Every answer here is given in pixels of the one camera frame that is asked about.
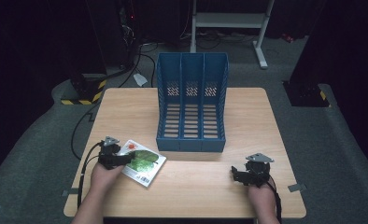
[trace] dark background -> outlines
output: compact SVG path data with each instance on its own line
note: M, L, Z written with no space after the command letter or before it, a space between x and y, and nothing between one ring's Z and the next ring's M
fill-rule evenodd
M72 34L64 39L71 55L66 58L69 64L80 73L104 73L109 65L119 66L127 60L123 57L118 62L109 61L107 56L120 54L120 47L107 54L103 46L109 46L109 35L106 39L97 38L100 34L97 30L108 27L114 31L109 34L119 38L120 32L114 30L117 27L111 23L94 27L91 16L94 8L89 8L90 2L69 2L73 17L66 18L67 24L71 22L78 28L77 33L63 32ZM106 4L120 2L111 0ZM131 3L138 10L136 22L141 36L171 43L179 41L186 24L188 1ZM52 29L55 9L67 4L0 0L0 165L23 132L52 106L51 90L70 78L56 46L56 30ZM262 1L245 0L235 4L217 0L213 4L209 1L198 4L204 11L253 12L265 7ZM116 15L108 15L116 22ZM332 86L347 124L368 158L368 1L276 1L266 36L280 38L283 34L294 39L310 35L291 79Z

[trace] wire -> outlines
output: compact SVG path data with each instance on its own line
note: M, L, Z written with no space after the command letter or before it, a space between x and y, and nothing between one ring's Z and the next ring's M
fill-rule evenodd
M86 156L86 159L84 163L82 164L82 170L81 170L81 177L79 178L79 185L78 185L78 197L77 197L77 208L81 206L82 203L82 188L84 185L84 178L85 178L85 172L86 172L86 166L88 165L88 159L91 156L91 153L97 146L101 146L104 143L104 141L101 141L99 143L94 144L94 146L89 150L88 155Z
M94 122L94 119L92 119L93 113L90 113L93 109L95 109L97 106L100 105L100 102L98 102L97 104L95 104L91 109L89 109L77 122L76 127L74 128L72 134L71 134L71 152L73 152L73 155L80 161L81 157L76 153L76 151L74 150L74 136L76 134L77 128L79 126L79 124L82 122L82 120L85 118L85 116L89 115L89 122Z
M186 32L186 30L187 30L188 21L190 20L190 14L191 14L191 2L190 2L190 0L189 0L189 1L188 1L187 21L185 22L185 27L184 27L183 32L182 32L182 33L181 33L181 35L180 35L180 38L184 35L184 33L185 33L185 32Z
M152 61L152 64L153 64L153 68L152 68L152 75L151 75L151 88L153 88L153 80L154 80L154 75L155 75L155 61L149 57L148 55L146 54L139 54L139 56L144 56L144 57L147 57L149 58L151 61Z

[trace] hand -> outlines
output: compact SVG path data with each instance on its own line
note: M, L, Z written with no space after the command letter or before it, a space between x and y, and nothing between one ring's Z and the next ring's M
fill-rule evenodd
M106 193L115 183L124 165L118 166L112 170L107 170L102 164L97 162L92 171L91 190L97 190Z
M272 179L269 179L268 182L275 188ZM255 185L248 186L248 199L260 224L279 223L276 218L275 194L268 185L263 184L259 188Z

